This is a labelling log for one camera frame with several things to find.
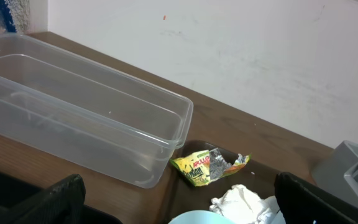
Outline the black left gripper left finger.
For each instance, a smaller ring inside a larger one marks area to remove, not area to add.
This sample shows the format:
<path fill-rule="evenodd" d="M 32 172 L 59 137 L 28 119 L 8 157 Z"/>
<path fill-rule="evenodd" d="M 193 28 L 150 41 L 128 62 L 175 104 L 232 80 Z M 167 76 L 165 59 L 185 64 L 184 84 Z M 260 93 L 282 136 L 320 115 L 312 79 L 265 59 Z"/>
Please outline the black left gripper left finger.
<path fill-rule="evenodd" d="M 0 206 L 0 224 L 81 223 L 85 194 L 82 177 L 69 175 L 12 208 Z"/>

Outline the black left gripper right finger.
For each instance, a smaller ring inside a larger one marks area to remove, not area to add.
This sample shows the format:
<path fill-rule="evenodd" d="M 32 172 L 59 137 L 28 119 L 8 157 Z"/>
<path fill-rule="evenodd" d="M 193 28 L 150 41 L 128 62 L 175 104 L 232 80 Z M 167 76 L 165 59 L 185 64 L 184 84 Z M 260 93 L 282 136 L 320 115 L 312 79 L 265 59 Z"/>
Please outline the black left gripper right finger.
<path fill-rule="evenodd" d="M 358 224 L 358 208 L 289 173 L 276 175 L 275 196 L 286 224 Z"/>

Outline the light blue cup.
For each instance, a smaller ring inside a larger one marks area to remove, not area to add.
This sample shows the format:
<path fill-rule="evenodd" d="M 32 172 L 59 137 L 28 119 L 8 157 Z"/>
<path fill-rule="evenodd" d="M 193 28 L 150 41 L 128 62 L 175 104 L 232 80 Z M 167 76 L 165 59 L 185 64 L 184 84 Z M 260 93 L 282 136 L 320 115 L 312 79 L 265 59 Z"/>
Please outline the light blue cup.
<path fill-rule="evenodd" d="M 234 224 L 234 222 L 217 213 L 193 210 L 173 218 L 168 224 Z"/>

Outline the yellow snack wrapper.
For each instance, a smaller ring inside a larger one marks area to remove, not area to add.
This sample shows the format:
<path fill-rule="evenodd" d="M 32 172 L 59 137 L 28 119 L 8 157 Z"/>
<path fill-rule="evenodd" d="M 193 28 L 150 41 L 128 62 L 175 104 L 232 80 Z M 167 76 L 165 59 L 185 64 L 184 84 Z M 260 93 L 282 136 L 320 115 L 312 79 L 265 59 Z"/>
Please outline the yellow snack wrapper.
<path fill-rule="evenodd" d="M 202 187 L 235 174 L 244 168 L 250 159 L 251 155 L 238 154 L 231 164 L 223 157 L 222 150 L 215 147 L 211 150 L 196 151 L 186 157 L 170 159 L 170 163 L 193 186 Z"/>

